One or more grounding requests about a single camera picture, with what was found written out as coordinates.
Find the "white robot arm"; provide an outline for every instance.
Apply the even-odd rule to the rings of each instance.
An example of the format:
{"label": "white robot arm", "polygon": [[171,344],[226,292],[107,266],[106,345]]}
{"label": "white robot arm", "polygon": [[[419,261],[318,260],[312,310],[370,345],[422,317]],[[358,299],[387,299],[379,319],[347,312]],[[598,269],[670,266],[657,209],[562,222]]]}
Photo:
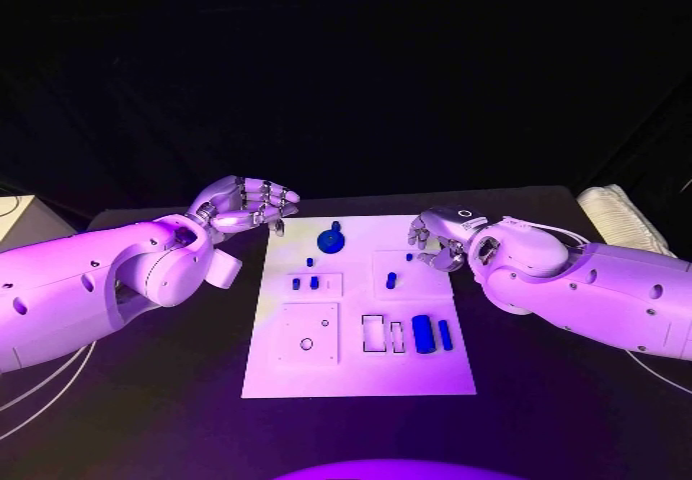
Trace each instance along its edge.
{"label": "white robot arm", "polygon": [[229,176],[184,215],[73,235],[0,254],[0,372],[44,362],[119,330],[146,310],[171,307],[206,280],[227,288],[240,261],[213,248],[280,217],[298,195]]}
{"label": "white robot arm", "polygon": [[[576,241],[569,247],[544,230]],[[690,264],[657,253],[588,243],[576,234],[504,217],[490,222],[464,207],[435,207],[413,220],[410,245],[432,235],[438,255],[417,255],[453,271],[464,257],[490,302],[517,315],[614,347],[692,360]]]}

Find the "white board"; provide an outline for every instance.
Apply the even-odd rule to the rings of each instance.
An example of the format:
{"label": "white board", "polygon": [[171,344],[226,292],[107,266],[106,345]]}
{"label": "white board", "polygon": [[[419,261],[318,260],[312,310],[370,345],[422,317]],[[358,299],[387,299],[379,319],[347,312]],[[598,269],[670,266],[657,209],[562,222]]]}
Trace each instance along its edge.
{"label": "white board", "polygon": [[[270,235],[266,246],[243,398],[475,393],[448,274],[415,259],[404,261],[406,253],[419,253],[406,242],[413,218],[285,219],[283,237]],[[341,224],[345,245],[328,255],[317,249],[317,235],[334,220]],[[428,250],[438,250],[436,242],[428,242]],[[312,267],[305,265],[306,257],[314,259]],[[397,274],[393,290],[384,288],[389,271]],[[309,289],[312,276],[319,278],[317,290]],[[301,288],[293,291],[291,281],[298,277]],[[335,318],[325,318],[332,329],[317,323],[330,312],[335,312]],[[363,352],[366,315],[381,315],[386,352]],[[429,354],[415,351],[415,315],[428,315],[432,322],[436,351]],[[449,325],[451,351],[442,349],[439,320]],[[335,347],[319,350],[318,346],[331,342],[331,332]],[[309,335],[322,335],[318,343]],[[306,350],[299,347],[305,338],[312,340]],[[334,351],[337,358],[330,359]],[[286,355],[288,362],[278,360]]]}

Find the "robotic hand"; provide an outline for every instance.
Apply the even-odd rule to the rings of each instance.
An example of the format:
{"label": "robotic hand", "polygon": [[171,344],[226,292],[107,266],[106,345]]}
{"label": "robotic hand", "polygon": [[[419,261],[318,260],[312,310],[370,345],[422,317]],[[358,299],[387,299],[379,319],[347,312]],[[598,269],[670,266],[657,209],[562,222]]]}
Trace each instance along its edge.
{"label": "robotic hand", "polygon": [[[566,246],[544,230],[567,235]],[[436,255],[417,259],[452,272],[464,257],[490,302],[536,313],[556,327],[651,355],[692,360],[690,264],[657,253],[588,243],[576,234],[510,217],[488,221],[464,207],[435,207],[410,224],[409,244],[432,235]]]}
{"label": "robotic hand", "polygon": [[44,362],[182,302],[206,280],[229,288],[240,261],[213,245],[280,217],[298,195],[229,176],[184,215],[73,235],[0,254],[0,372]]}

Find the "blue object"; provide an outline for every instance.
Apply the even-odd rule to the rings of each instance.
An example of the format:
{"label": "blue object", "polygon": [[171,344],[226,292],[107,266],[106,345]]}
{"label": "blue object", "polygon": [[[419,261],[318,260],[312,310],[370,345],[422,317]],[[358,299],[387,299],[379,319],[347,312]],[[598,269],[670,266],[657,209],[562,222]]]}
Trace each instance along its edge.
{"label": "blue object", "polygon": [[396,286],[396,274],[393,272],[389,272],[389,275],[386,276],[386,288],[391,290],[394,286]]}
{"label": "blue object", "polygon": [[341,250],[345,239],[342,238],[341,225],[331,223],[331,229],[324,230],[317,237],[317,248],[324,253],[335,253]]}
{"label": "blue object", "polygon": [[451,350],[453,347],[451,346],[451,335],[449,335],[449,326],[446,325],[446,320],[439,320],[436,322],[439,326],[439,336],[442,337],[442,347],[445,350]]}
{"label": "blue object", "polygon": [[432,336],[432,325],[426,315],[416,315],[413,323],[415,351],[417,353],[432,353],[435,348],[435,337]]}

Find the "mounting hole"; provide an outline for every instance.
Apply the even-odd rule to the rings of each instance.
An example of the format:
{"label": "mounting hole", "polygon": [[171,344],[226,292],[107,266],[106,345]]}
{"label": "mounting hole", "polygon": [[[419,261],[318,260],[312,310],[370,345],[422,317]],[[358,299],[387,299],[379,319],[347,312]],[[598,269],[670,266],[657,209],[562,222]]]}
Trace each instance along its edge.
{"label": "mounting hole", "polygon": [[25,308],[24,302],[21,302],[21,299],[18,297],[12,300],[11,306],[14,307],[14,310],[20,315],[25,315],[28,309]]}
{"label": "mounting hole", "polygon": [[663,295],[663,285],[654,285],[651,287],[651,291],[648,292],[648,297],[651,297],[652,300],[655,300],[657,298],[660,298],[661,295]]}
{"label": "mounting hole", "polygon": [[93,291],[93,279],[90,278],[90,275],[82,275],[82,286],[87,292]]}
{"label": "mounting hole", "polygon": [[595,268],[588,272],[586,275],[586,283],[593,283],[595,278],[598,277],[598,272],[595,271]]}
{"label": "mounting hole", "polygon": [[312,348],[312,340],[309,338],[304,338],[301,341],[299,341],[299,348],[302,350],[309,350]]}

